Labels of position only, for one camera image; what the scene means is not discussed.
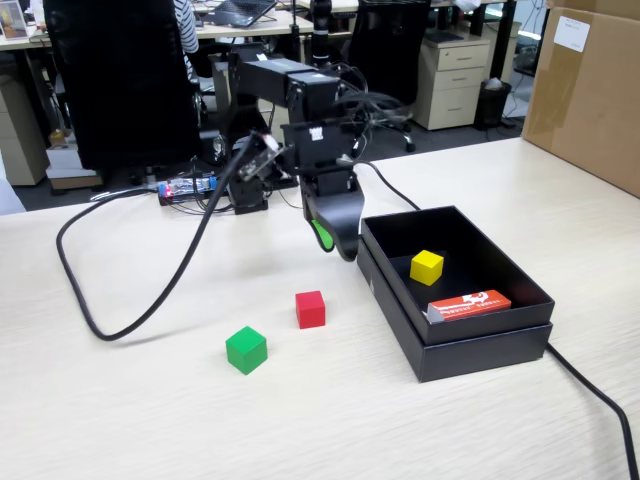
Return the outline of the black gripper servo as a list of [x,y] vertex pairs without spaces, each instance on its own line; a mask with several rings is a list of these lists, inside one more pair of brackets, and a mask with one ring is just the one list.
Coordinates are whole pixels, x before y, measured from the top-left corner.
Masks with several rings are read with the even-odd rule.
[[[356,259],[364,195],[352,166],[316,169],[300,176],[303,215],[325,253]],[[315,199],[315,210],[311,200]]]

